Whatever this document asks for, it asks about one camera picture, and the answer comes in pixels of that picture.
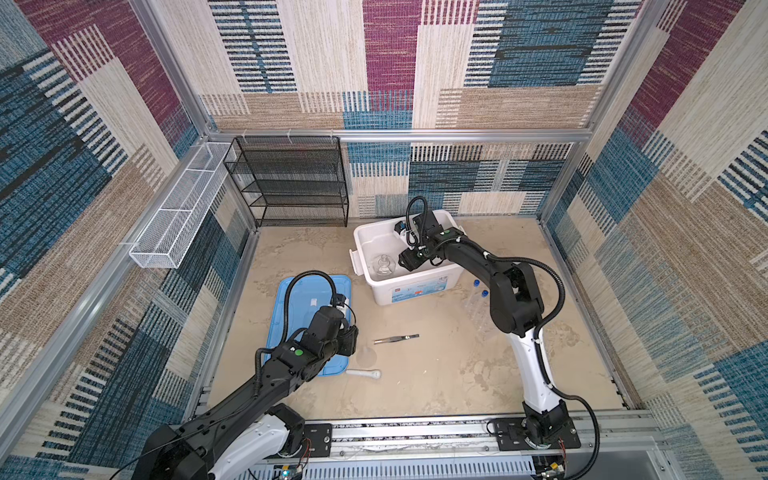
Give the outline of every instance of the white mesh basket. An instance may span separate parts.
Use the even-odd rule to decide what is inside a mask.
[[[141,268],[178,268],[234,161],[230,144],[208,142],[190,161],[131,248]]]

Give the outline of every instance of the metal tweezers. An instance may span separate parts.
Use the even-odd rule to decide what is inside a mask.
[[[407,339],[418,339],[418,338],[419,338],[418,333],[416,333],[415,335],[390,336],[389,338],[386,338],[386,339],[373,340],[373,344],[375,345],[377,343],[401,342]]]

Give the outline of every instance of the beige table surface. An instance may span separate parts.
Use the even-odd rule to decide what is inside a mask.
[[[531,257],[557,269],[534,219],[499,216],[457,221],[470,238],[496,255]],[[306,419],[521,412],[522,381],[507,338],[498,331],[491,339],[477,334],[465,313],[463,303],[473,275],[462,273],[451,290],[378,306],[365,277],[355,275],[349,260],[349,249],[356,249],[355,226],[261,230],[214,377],[210,405],[253,375],[253,354],[266,344],[280,281],[305,270],[322,270],[352,279],[352,308],[360,334],[349,368],[380,369],[382,378],[316,377],[285,400]],[[557,300],[557,289],[546,273],[534,270],[548,312]],[[372,344],[374,339],[413,333],[420,338]],[[543,337],[559,389],[585,397],[594,409],[621,408],[621,397],[570,295]],[[568,408],[583,409],[576,402],[568,402]]]

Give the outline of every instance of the plastic bottle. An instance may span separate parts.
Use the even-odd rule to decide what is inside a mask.
[[[475,324],[475,328],[480,328],[485,322],[485,317],[488,316],[488,311],[491,308],[490,299],[488,298],[488,291],[483,290],[472,309],[472,323]]]
[[[472,291],[469,293],[467,299],[464,300],[464,308],[467,310],[468,314],[472,314],[472,307],[477,303],[478,298],[480,298],[480,280],[475,280]]]

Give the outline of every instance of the white plastic bin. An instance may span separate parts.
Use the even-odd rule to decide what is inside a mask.
[[[446,210],[434,210],[437,221],[443,228],[458,227],[453,217]],[[402,266],[395,268],[394,275],[382,279],[372,268],[372,261],[379,256],[389,255],[394,261],[407,243],[395,232],[395,225],[405,217],[368,223],[355,229],[356,251],[349,251],[352,265],[357,275],[365,275],[366,282],[373,288],[373,298],[379,305],[402,302],[417,296],[450,290],[456,286],[464,267],[444,261],[440,266],[424,262],[416,270],[409,272]]]

